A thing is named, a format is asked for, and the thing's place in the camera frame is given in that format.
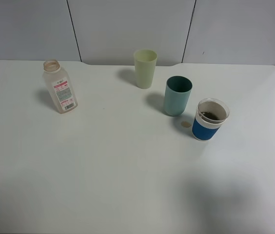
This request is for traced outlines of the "brown spilled drink puddle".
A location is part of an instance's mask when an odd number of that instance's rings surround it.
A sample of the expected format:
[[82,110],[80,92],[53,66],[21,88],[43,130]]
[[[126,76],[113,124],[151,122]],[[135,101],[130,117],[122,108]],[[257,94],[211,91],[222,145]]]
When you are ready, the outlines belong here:
[[184,127],[184,128],[190,128],[191,127],[191,124],[187,121],[182,121],[181,122],[181,126]]

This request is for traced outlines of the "pale green plastic cup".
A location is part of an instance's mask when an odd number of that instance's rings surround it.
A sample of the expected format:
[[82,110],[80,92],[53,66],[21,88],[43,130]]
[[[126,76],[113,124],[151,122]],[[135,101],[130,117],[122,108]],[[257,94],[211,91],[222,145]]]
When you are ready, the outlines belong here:
[[157,63],[157,54],[153,50],[142,49],[134,52],[137,86],[141,89],[151,87]]

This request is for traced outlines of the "blue white sleeved cup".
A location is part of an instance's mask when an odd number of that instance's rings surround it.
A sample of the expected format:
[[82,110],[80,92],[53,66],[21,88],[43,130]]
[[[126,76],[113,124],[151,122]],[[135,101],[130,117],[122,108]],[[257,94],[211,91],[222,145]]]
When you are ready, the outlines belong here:
[[229,117],[227,105],[215,98],[201,100],[196,108],[192,133],[201,141],[210,140]]

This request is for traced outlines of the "clear plastic drink bottle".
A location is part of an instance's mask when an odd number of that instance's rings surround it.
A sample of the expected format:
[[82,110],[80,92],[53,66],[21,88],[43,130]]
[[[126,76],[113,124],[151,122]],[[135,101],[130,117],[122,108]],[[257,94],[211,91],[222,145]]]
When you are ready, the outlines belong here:
[[43,63],[42,77],[60,114],[67,113],[78,106],[70,77],[57,60],[47,60]]

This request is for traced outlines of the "teal plastic cup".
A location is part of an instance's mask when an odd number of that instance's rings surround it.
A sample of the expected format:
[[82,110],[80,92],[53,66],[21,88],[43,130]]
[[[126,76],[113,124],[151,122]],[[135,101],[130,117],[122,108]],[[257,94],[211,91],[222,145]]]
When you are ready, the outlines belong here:
[[170,116],[181,115],[188,103],[188,99],[193,88],[192,82],[183,76],[173,76],[167,79],[164,111]]

